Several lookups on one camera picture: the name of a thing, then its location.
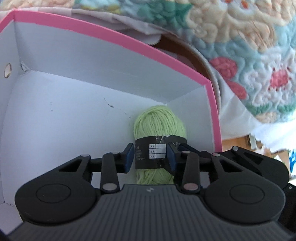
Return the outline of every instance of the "bedspread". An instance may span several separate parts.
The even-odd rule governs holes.
[[[257,120],[274,123],[296,118],[296,0],[0,2],[0,10],[80,8],[158,25],[201,52]]]

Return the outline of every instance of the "ridged gray surface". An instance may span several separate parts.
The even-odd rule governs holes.
[[[212,215],[197,196],[174,185],[125,185],[104,195],[86,216],[72,223],[41,227],[24,223],[13,241],[287,241],[277,223],[237,226]]]

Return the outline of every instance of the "round hole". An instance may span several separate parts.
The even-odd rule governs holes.
[[[4,69],[4,78],[5,79],[7,79],[10,76],[11,71],[12,71],[11,64],[7,64]]]

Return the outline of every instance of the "red flower center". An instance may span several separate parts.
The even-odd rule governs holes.
[[[275,71],[271,75],[270,87],[279,88],[288,83],[288,73],[285,69]]]

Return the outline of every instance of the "yarn skein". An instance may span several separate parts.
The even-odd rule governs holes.
[[[153,106],[144,111],[135,121],[133,130],[135,139],[149,136],[175,135],[186,138],[186,129],[182,121],[164,105]],[[165,169],[136,170],[137,184],[161,185],[173,184],[173,176]]]

